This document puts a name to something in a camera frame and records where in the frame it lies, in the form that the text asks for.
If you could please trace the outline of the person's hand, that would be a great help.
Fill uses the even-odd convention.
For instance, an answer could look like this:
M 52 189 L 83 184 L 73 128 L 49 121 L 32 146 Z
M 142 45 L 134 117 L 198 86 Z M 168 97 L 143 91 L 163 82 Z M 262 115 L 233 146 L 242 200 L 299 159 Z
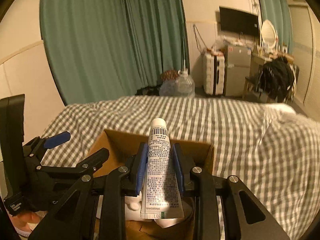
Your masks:
M 47 213 L 47 211 L 22 211 L 16 216 L 9 215 L 9 218 L 19 237 L 27 239 Z

